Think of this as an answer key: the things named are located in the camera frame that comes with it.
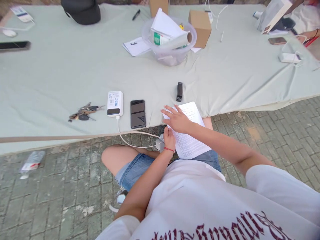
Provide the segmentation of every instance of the brown phone case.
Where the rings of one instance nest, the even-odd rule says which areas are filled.
[[[269,38],[268,41],[272,45],[281,45],[287,43],[287,41],[283,37]]]

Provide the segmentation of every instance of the person's left hand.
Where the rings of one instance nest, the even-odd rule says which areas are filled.
[[[176,150],[176,138],[173,135],[172,128],[164,128],[163,140],[166,148]]]

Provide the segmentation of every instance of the white t-shirt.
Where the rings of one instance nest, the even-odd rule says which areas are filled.
[[[296,25],[294,26],[294,30],[296,30],[298,34],[320,28],[319,6],[315,7],[301,4],[285,17],[290,17],[295,21]]]
[[[168,166],[145,219],[122,216],[97,240],[296,239],[320,237],[320,194],[286,171],[257,165],[247,188],[194,160]]]

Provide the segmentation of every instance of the light green tablecloth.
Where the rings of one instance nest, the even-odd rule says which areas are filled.
[[[298,50],[299,68],[278,60],[280,48],[254,27],[255,11],[263,5],[230,5],[212,24],[205,49],[189,52],[175,67],[156,62],[151,52],[132,57],[123,47],[141,36],[150,11],[143,6],[102,4],[101,21],[82,26],[68,18],[61,6],[24,6],[35,27],[0,41],[32,43],[31,49],[0,54],[0,137],[79,136],[117,133],[117,121],[105,111],[92,114],[97,121],[67,122],[69,115],[88,102],[104,105],[108,91],[124,93],[120,129],[130,131],[130,101],[144,99],[147,127],[162,123],[163,105],[177,103],[176,86],[183,82],[182,103],[195,101],[203,117],[243,110],[275,110],[320,95],[320,70],[313,56],[297,40],[287,52]],[[138,8],[141,14],[132,21]],[[212,5],[218,14],[223,5]],[[187,19],[189,10],[202,5],[169,6],[169,15]],[[13,16],[7,27],[25,27]],[[0,144],[0,154],[63,144],[74,140]]]

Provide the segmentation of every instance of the plastic bucket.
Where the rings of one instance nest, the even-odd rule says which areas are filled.
[[[185,60],[189,50],[196,44],[197,32],[190,23],[182,21],[179,18],[170,18],[174,20],[178,25],[182,23],[185,31],[190,31],[192,35],[192,40],[186,47],[180,49],[162,49],[159,48],[158,45],[155,45],[153,42],[151,42],[149,37],[151,34],[153,34],[153,32],[151,31],[151,26],[154,18],[149,19],[147,22],[145,22],[142,28],[141,35],[143,41],[151,47],[153,55],[158,62],[166,66],[175,66],[182,63]]]

